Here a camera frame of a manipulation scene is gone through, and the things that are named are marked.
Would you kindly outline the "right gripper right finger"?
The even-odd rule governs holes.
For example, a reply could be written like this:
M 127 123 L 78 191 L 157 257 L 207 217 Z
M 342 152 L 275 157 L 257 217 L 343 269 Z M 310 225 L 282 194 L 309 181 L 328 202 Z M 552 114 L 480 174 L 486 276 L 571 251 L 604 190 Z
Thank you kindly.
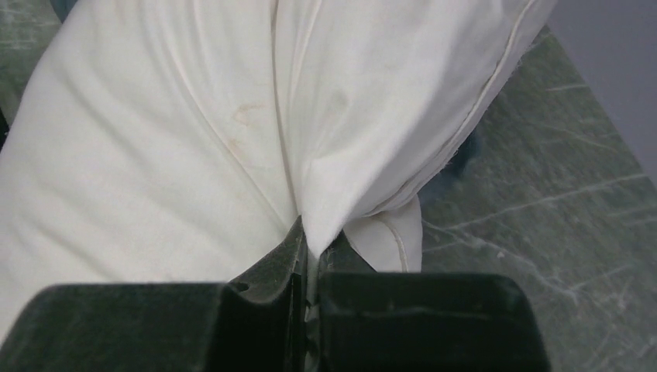
M 549 371 L 509 277 L 375 271 L 339 236 L 319 257 L 315 371 Z

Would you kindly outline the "blue grey pillow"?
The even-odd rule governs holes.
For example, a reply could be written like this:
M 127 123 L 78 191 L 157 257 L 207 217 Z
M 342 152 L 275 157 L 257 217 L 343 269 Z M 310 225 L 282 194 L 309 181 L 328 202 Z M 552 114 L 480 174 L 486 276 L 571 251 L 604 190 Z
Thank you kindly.
M 50 5 L 55 15 L 62 23 L 65 22 L 76 4 L 77 0 L 50 0 Z

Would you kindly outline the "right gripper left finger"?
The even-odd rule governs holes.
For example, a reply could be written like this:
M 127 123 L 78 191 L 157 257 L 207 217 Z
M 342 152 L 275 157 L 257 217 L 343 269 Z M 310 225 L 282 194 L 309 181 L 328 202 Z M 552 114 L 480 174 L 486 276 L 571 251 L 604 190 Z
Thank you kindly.
M 225 283 L 65 284 L 39 292 L 3 371 L 300 371 L 307 245 L 300 222 Z

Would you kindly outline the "white pillow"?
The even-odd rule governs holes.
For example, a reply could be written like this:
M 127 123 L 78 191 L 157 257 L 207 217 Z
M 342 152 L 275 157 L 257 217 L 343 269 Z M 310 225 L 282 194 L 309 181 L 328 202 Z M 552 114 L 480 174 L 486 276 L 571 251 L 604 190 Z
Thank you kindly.
M 79 1 L 1 152 L 1 334 L 61 283 L 227 281 L 301 220 L 421 269 L 418 192 L 553 1 Z

